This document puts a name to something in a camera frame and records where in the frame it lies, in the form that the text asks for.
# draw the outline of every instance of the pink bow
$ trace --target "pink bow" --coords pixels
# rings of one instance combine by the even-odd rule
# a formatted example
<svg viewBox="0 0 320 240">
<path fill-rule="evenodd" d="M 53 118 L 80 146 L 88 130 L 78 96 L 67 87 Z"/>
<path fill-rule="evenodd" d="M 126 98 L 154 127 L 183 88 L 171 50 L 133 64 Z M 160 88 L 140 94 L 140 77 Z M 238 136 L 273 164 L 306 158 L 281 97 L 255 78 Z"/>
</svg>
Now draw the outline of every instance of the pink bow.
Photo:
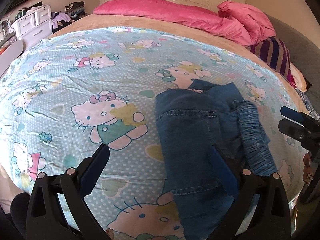
<svg viewBox="0 0 320 240">
<path fill-rule="evenodd" d="M 90 103 L 91 104 L 96 104 L 98 102 L 104 102 L 104 101 L 111 101 L 111 100 L 115 100 L 116 99 L 116 94 L 114 92 L 110 92 L 106 95 L 93 95 L 90 96 Z"/>
</svg>

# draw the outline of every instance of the light blue polka dot sheet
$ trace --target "light blue polka dot sheet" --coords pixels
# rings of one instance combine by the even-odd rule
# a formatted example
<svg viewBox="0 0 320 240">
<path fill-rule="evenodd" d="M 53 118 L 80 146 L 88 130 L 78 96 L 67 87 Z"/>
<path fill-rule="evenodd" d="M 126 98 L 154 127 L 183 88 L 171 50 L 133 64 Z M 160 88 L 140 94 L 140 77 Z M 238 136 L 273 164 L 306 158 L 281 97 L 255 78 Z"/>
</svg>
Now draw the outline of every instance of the light blue polka dot sheet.
<svg viewBox="0 0 320 240">
<path fill-rule="evenodd" d="M 194 79 L 233 82 L 257 105 L 291 200 L 303 185 L 305 150 L 278 131 L 281 106 L 296 110 L 278 78 L 227 50 L 149 29 L 68 33 L 17 58 L 0 83 L 0 162 L 31 193 L 39 172 L 61 174 L 108 144 L 110 160 L 85 199 L 100 225 L 115 239 L 181 239 L 154 105 L 157 94 Z"/>
</svg>

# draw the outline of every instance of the folded blue jeans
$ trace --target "folded blue jeans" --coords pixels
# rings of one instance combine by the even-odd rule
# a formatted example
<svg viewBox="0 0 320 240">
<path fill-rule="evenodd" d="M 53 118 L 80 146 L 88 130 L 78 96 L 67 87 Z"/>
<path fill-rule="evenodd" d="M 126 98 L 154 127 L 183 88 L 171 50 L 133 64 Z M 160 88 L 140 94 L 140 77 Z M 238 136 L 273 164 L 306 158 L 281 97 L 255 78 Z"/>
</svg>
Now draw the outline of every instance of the folded blue jeans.
<svg viewBox="0 0 320 240">
<path fill-rule="evenodd" d="M 189 89 L 172 89 L 156 97 L 156 126 L 186 240 L 206 239 L 233 202 L 210 165 L 212 145 L 241 168 L 269 176 L 276 165 L 256 106 L 243 99 L 233 83 L 195 80 Z"/>
</svg>

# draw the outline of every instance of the striped pillow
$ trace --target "striped pillow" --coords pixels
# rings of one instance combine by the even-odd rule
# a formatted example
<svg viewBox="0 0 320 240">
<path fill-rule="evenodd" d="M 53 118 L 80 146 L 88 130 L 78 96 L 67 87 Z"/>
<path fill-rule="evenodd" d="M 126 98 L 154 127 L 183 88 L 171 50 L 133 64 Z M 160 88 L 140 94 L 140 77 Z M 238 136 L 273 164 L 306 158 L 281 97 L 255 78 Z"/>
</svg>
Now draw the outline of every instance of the striped pillow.
<svg viewBox="0 0 320 240">
<path fill-rule="evenodd" d="M 295 82 L 290 72 L 289 50 L 283 41 L 276 37 L 270 37 L 247 48 L 272 69 L 280 73 L 295 88 Z"/>
</svg>

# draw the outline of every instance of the pink comforter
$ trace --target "pink comforter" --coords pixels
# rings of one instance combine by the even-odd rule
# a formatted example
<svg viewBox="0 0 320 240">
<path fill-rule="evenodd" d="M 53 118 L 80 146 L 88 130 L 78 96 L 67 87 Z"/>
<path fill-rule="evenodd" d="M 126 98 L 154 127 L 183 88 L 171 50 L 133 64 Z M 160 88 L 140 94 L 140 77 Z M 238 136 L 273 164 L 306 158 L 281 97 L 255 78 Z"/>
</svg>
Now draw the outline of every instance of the pink comforter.
<svg viewBox="0 0 320 240">
<path fill-rule="evenodd" d="M 218 8 L 219 15 L 204 8 L 165 0 L 111 0 L 95 8 L 93 13 L 138 16 L 174 22 L 204 30 L 244 46 L 255 45 L 276 36 L 267 16 L 254 6 L 223 2 Z"/>
</svg>

